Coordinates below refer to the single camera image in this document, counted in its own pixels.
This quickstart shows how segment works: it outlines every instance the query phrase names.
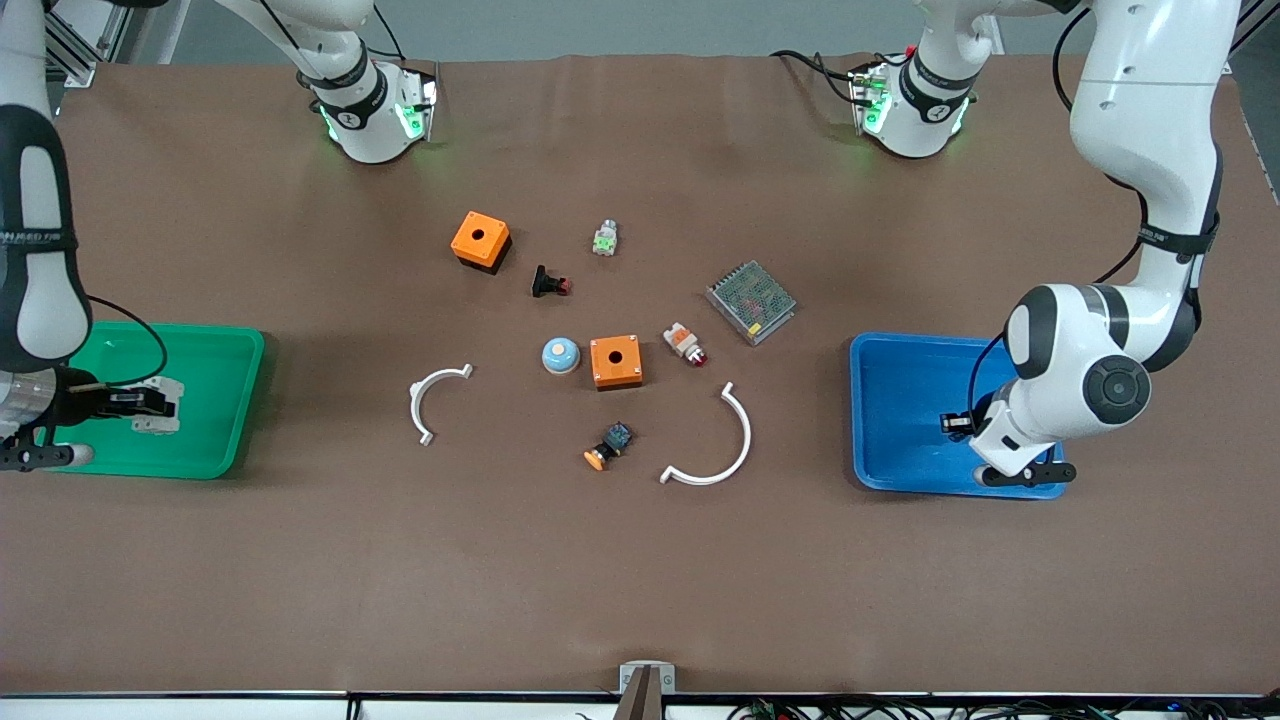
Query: orange box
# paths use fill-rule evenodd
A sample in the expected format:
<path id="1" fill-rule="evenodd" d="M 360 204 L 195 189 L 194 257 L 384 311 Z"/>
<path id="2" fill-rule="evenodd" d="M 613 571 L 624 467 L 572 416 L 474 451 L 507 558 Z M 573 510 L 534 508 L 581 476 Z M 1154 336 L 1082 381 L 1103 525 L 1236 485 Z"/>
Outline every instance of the orange box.
<path id="1" fill-rule="evenodd" d="M 495 275 L 511 249 L 511 231 L 497 218 L 471 211 L 449 247 L 463 265 Z"/>
<path id="2" fill-rule="evenodd" d="M 634 334 L 591 341 L 591 375 L 595 389 L 620 389 L 644 384 L 640 342 Z"/>

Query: brown table mat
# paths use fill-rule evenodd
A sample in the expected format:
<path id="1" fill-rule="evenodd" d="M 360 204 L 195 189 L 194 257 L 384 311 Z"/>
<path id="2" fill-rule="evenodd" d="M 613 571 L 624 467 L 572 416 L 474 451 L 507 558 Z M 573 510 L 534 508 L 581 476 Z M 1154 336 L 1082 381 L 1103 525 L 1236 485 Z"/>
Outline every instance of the brown table mat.
<path id="1" fill-rule="evenodd" d="M 591 689 L 635 657 L 687 691 L 1275 684 L 1280 214 L 1231 81 L 1204 329 L 1140 421 L 1069 445 L 1061 500 L 1024 503 L 863 489 L 847 343 L 989 334 L 1128 249 L 1137 205 L 1076 156 L 1047 59 L 993 59 L 924 161 L 777 59 L 445 65 L 438 145 L 383 167 L 292 76 L 102 67 L 67 97 L 86 286 L 260 328 L 273 368 L 232 479 L 0 478 L 0 688 Z M 497 277 L 449 254 L 467 210 L 515 228 Z M 751 259 L 801 305 L 755 348 L 701 297 Z M 540 263 L 573 296 L 529 297 Z M 677 320 L 705 368 L 660 345 Z M 622 333 L 644 388 L 539 365 L 552 336 Z M 463 363 L 422 448 L 407 388 Z M 659 484 L 735 456 L 726 380 L 746 465 Z M 639 437 L 596 474 L 620 419 Z"/>

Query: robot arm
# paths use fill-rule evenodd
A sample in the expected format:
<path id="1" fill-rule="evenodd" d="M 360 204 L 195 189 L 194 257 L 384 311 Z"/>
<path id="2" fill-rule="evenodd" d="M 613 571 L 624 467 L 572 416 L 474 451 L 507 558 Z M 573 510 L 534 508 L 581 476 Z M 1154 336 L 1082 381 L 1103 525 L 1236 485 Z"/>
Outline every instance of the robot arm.
<path id="1" fill-rule="evenodd" d="M 155 6 L 165 0 L 111 0 Z M 435 78 L 374 61 L 355 29 L 371 0 L 219 0 L 298 67 L 329 136 L 361 163 L 426 137 Z M 45 87 L 50 0 L 0 0 L 0 470 L 86 462 L 86 447 L 37 445 L 36 428 L 90 418 L 172 416 L 155 388 L 113 389 L 67 366 L 92 316 L 76 265 L 70 183 Z"/>
<path id="2" fill-rule="evenodd" d="M 992 53 L 977 31 L 983 15 L 1043 15 L 1041 0 L 913 0 L 924 12 L 924 35 L 914 53 L 892 58 L 860 78 L 858 128 L 904 158 L 927 158 L 960 131 L 969 91 Z"/>
<path id="3" fill-rule="evenodd" d="M 266 36 L 319 99 L 329 137 L 358 163 L 385 163 L 426 137 L 435 78 L 372 60 L 356 28 L 372 0 L 216 0 Z"/>
<path id="4" fill-rule="evenodd" d="M 33 373 L 79 350 L 91 316 L 50 122 L 45 12 L 40 0 L 8 0 L 0 20 L 0 370 Z"/>
<path id="5" fill-rule="evenodd" d="M 1142 199 L 1139 268 L 1121 286 L 1032 288 L 1010 314 L 1018 378 L 979 404 L 970 441 L 989 464 L 975 477 L 989 484 L 1034 482 L 1034 459 L 1057 441 L 1133 421 L 1149 401 L 1149 373 L 1199 327 L 1222 170 L 1210 113 L 1239 0 L 1094 0 L 1093 10 L 1071 138 Z"/>

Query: metal frame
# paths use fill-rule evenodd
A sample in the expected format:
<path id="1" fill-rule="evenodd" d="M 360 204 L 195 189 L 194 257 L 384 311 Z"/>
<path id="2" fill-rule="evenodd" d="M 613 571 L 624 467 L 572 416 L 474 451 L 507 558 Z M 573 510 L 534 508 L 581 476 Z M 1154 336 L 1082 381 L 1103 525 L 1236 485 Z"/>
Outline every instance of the metal frame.
<path id="1" fill-rule="evenodd" d="M 115 60 L 119 54 L 120 40 L 131 19 L 133 19 L 132 8 L 111 8 L 102 35 L 96 44 L 90 45 L 72 26 L 58 17 L 56 9 L 45 13 L 45 47 L 49 49 L 45 77 L 63 81 L 65 87 L 91 86 L 96 65 Z"/>
<path id="2" fill-rule="evenodd" d="M 108 692 L 108 693 L 14 693 L 0 696 L 0 714 L 10 720 L 132 720 L 148 717 L 259 717 L 301 719 L 340 717 L 347 720 L 722 720 L 726 711 L 745 707 L 755 700 L 785 702 L 817 717 L 817 705 L 838 703 L 850 710 L 867 710 L 883 702 L 906 701 L 945 717 L 951 708 L 1012 705 L 1039 701 L 1050 706 L 1089 706 L 1103 712 L 1124 712 L 1125 720 L 1187 720 L 1183 705 L 1213 701 L 1222 707 L 1248 708 L 1261 719 L 1280 719 L 1280 694 L 1192 694 L 1132 696 L 1124 693 L 675 693 L 662 694 L 659 666 L 636 670 L 639 682 L 627 683 L 623 696 L 612 692 Z M 155 710 L 140 710 L 138 701 L 154 701 Z M 739 720 L 745 716 L 737 714 Z M 1100 714 L 1100 720 L 1107 717 Z M 1027 720 L 1047 720 L 1027 710 Z"/>
<path id="3" fill-rule="evenodd" d="M 1231 38 L 1231 53 L 1248 42 L 1277 13 L 1280 13 L 1280 0 L 1244 0 L 1240 4 L 1240 20 L 1235 26 L 1235 37 Z"/>

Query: white curved part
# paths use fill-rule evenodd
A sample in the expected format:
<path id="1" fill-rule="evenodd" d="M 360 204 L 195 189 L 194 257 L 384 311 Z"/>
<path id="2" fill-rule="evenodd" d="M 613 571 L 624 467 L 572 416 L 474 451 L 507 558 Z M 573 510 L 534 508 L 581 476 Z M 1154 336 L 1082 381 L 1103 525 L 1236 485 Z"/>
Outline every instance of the white curved part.
<path id="1" fill-rule="evenodd" d="M 689 473 L 681 471 L 675 465 L 667 465 L 667 469 L 662 471 L 662 477 L 658 478 L 659 482 L 666 483 L 667 480 L 676 479 L 686 486 L 713 486 L 737 471 L 746 461 L 746 454 L 751 450 L 751 420 L 746 418 L 746 409 L 742 404 L 733 397 L 733 383 L 724 383 L 724 389 L 721 391 L 721 400 L 728 402 L 728 406 L 737 413 L 737 419 L 742 421 L 742 452 L 737 454 L 737 460 L 728 466 L 723 473 L 712 475 L 709 478 L 699 478 L 696 475 L 690 475 Z"/>
<path id="2" fill-rule="evenodd" d="M 426 429 L 426 424 L 422 423 L 422 396 L 426 391 L 431 388 L 435 383 L 443 380 L 444 378 L 470 378 L 471 377 L 471 363 L 462 366 L 461 370 L 444 369 L 436 370 L 430 375 L 422 378 L 421 380 L 411 384 L 408 387 L 410 406 L 408 410 L 413 415 L 413 425 L 417 427 L 419 432 L 422 433 L 422 439 L 419 442 L 422 447 L 431 445 L 431 430 Z"/>

